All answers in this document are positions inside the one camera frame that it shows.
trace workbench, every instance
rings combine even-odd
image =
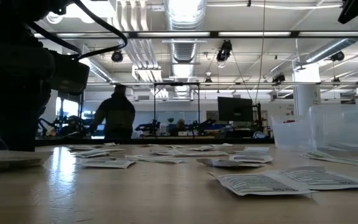
[[[150,150],[135,145],[119,147],[125,151],[113,156],[148,155]],[[82,159],[71,156],[65,147],[39,147],[38,151],[54,151],[43,167],[0,173],[0,224],[358,223],[358,190],[239,197],[206,173],[325,166],[358,177],[358,166],[305,159],[299,156],[302,151],[270,147],[271,164],[242,170],[208,167],[195,158],[185,164],[139,161],[128,169],[84,169],[78,164]],[[349,156],[358,159],[358,153]]]

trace ductwork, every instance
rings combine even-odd
[[[164,0],[168,30],[201,30],[206,3],[207,0]],[[172,65],[172,73],[180,79],[186,79],[180,81],[187,81],[194,72],[192,63],[196,62],[197,44],[174,43],[170,45],[170,50],[172,63],[179,63],[179,65]],[[183,96],[183,87],[179,88],[181,91],[177,87],[175,89],[178,95]]]
[[[306,62],[302,64],[305,65],[305,64],[319,62],[357,42],[358,39],[354,39],[354,38],[334,40],[324,45],[323,47],[319,48],[318,50],[308,54],[305,58]]]

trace ceiling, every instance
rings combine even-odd
[[[264,9],[262,7],[223,7],[225,4],[245,4],[248,1],[226,1],[209,0],[204,19],[204,30],[262,30],[264,23]],[[274,6],[316,6],[321,1],[315,0],[274,0],[267,1],[266,5]],[[263,1],[252,1],[253,5],[263,5]],[[323,1],[321,6],[340,5],[342,1],[327,0]],[[163,9],[163,0],[148,0],[147,5],[150,9],[147,11],[147,21],[151,30],[166,30],[165,12]],[[337,19],[341,9],[339,7],[329,9],[315,10],[286,10],[269,9],[265,10],[265,30],[356,30],[358,28],[358,17],[343,25],[338,23]],[[96,23],[86,24],[80,19],[64,18],[59,24],[50,24],[46,19],[40,23],[44,28],[54,32],[87,32],[87,31],[105,31]],[[272,81],[271,69],[282,63],[286,59],[293,59],[296,53],[295,39],[232,39],[234,55],[229,57],[224,68],[219,68],[216,58],[216,52],[219,50],[223,39],[205,39],[206,43],[198,44],[197,63],[195,73],[191,82],[203,82],[206,72],[212,73],[213,82],[240,82],[242,74],[245,81],[257,82],[261,78],[268,82]],[[298,51],[300,55],[317,50],[323,45],[329,43],[332,39],[299,39]],[[97,50],[105,47],[117,45],[116,39],[95,40],[78,39],[71,40],[71,43],[82,46],[86,45],[90,50]],[[260,58],[263,43],[262,66]],[[162,68],[162,78],[172,76],[170,65],[169,45],[163,44],[161,39],[153,39],[152,46],[158,64]],[[343,50],[346,59],[352,60],[341,66],[332,69],[333,65],[329,61],[320,61],[320,77],[322,80],[329,80],[336,75],[358,70],[358,43]],[[131,75],[132,62],[124,52],[124,60],[121,63],[113,63],[111,54],[104,54],[93,57],[116,82],[135,82]],[[286,76],[286,80],[292,80],[291,63],[284,63],[280,71]],[[345,81],[358,81],[358,74],[344,78]],[[101,82],[102,80],[91,75],[89,82]],[[209,86],[208,88],[229,88],[230,86]],[[261,86],[260,88],[271,88],[271,86]]]

